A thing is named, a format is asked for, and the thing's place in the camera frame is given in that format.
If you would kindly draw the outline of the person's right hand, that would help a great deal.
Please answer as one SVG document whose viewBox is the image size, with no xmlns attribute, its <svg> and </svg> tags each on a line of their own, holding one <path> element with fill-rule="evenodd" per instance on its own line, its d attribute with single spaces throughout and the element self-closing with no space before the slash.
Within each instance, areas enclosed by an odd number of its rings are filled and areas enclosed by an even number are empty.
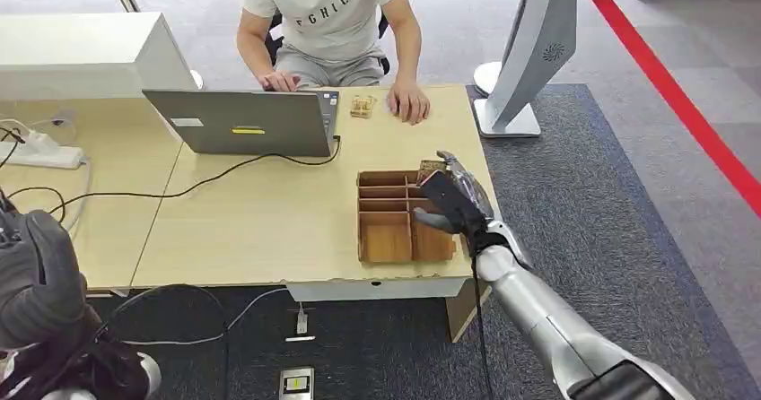
<svg viewBox="0 0 761 400">
<path fill-rule="evenodd" d="M 291 92 L 297 91 L 301 77 L 287 72 L 273 70 L 257 76 L 258 82 L 265 91 Z"/>
</svg>

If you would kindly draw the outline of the person's left hand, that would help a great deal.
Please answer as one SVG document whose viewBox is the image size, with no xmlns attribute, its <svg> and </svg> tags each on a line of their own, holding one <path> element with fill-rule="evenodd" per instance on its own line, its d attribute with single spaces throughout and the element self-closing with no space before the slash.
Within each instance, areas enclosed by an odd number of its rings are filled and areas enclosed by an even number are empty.
<svg viewBox="0 0 761 400">
<path fill-rule="evenodd" d="M 417 125 L 426 120 L 431 104 L 414 79 L 398 77 L 387 94 L 389 111 L 402 122 Z"/>
</svg>

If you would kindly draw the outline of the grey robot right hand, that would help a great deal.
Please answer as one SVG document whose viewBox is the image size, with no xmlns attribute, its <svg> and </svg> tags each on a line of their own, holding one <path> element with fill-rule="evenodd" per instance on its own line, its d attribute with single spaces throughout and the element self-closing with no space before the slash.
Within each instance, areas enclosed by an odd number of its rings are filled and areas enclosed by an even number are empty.
<svg viewBox="0 0 761 400">
<path fill-rule="evenodd" d="M 415 219 L 436 230 L 462 235 L 471 257 L 491 246 L 508 248 L 508 239 L 496 230 L 494 209 L 480 182 L 454 154 L 438 151 L 436 155 L 445 169 L 429 174 L 420 188 L 437 211 L 415 208 Z"/>
</svg>

